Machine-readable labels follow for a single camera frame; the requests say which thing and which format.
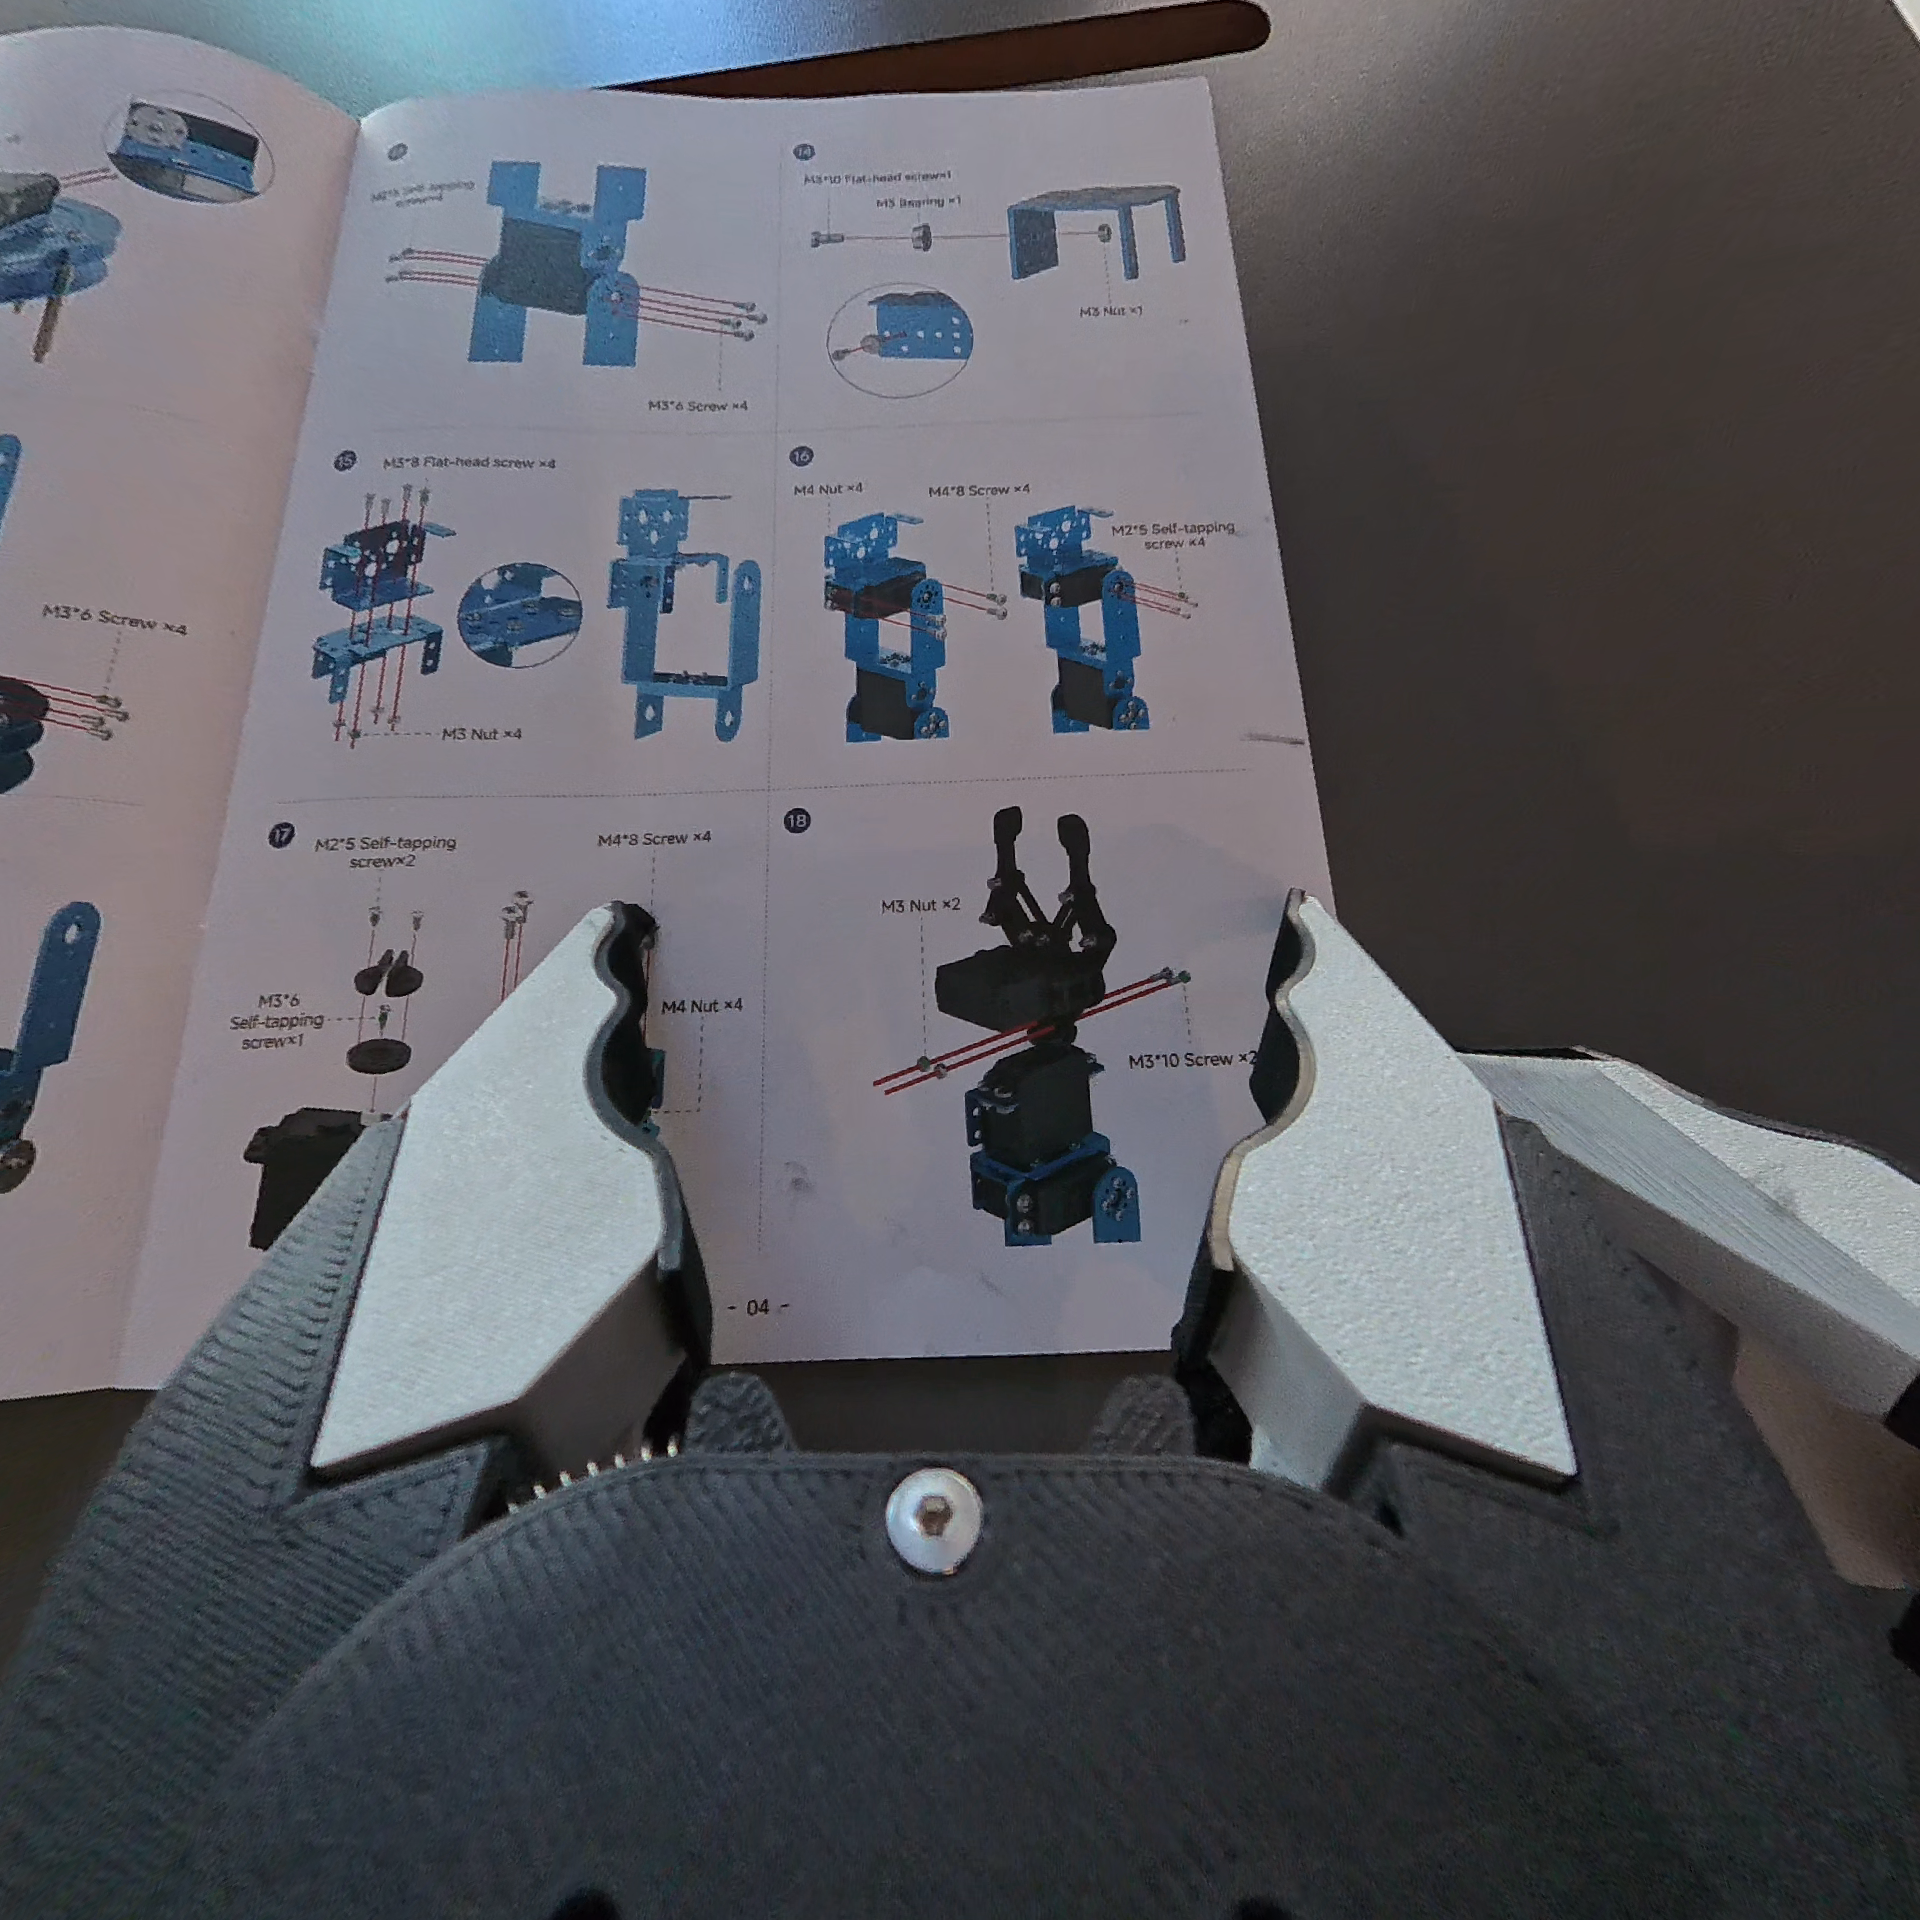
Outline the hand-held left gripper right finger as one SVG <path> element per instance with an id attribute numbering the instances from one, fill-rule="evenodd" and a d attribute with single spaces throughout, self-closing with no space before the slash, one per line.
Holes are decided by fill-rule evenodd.
<path id="1" fill-rule="evenodd" d="M 1255 1471 L 1353 1480 L 1378 1434 L 1544 1485 L 1578 1473 L 1494 1097 L 1333 914 L 1291 894 L 1177 1336 Z"/>

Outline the instruction booklet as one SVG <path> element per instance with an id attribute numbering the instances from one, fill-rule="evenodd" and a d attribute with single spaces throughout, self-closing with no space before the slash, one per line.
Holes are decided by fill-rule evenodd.
<path id="1" fill-rule="evenodd" d="M 725 1354 L 1160 1343 L 1328 878 L 1225 102 L 5 34 L 7 1398 L 614 895 Z"/>

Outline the dark desk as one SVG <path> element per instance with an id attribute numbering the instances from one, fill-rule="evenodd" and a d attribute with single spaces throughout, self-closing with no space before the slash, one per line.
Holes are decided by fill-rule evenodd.
<path id="1" fill-rule="evenodd" d="M 1189 1260 L 1264 1126 L 1291 894 L 1462 1062 L 1617 1058 L 1915 1165 L 1915 37 L 1775 53 L 1760 104 L 1818 159 L 1752 167 L 1760 134 L 1723 125 L 1663 167 L 1619 73 L 1472 127 L 1475 31 L 1389 111 L 1429 152 L 1374 190 L 1307 180 L 1338 172 L 1321 127 L 1281 159 L 1270 260 L 1233 152 L 1250 89 L 1222 85 L 1328 878 L 1259 925 Z M 661 948 L 664 922 L 655 1126 L 705 1247 L 664 1129 Z"/>

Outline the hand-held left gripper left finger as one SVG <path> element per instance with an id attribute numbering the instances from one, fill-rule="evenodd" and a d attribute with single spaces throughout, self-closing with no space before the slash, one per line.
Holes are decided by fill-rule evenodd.
<path id="1" fill-rule="evenodd" d="M 609 902 L 407 1103 L 312 1465 L 485 1432 L 578 1471 L 712 1351 L 646 1033 L 658 925 Z"/>

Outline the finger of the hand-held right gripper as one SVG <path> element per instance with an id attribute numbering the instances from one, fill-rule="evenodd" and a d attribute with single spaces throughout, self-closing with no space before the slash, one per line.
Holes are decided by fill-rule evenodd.
<path id="1" fill-rule="evenodd" d="M 1602 1222 L 1736 1330 L 1736 1389 L 1837 1570 L 1918 1577 L 1918 1188 L 1858 1144 L 1592 1054 L 1470 1052 L 1597 1182 Z"/>

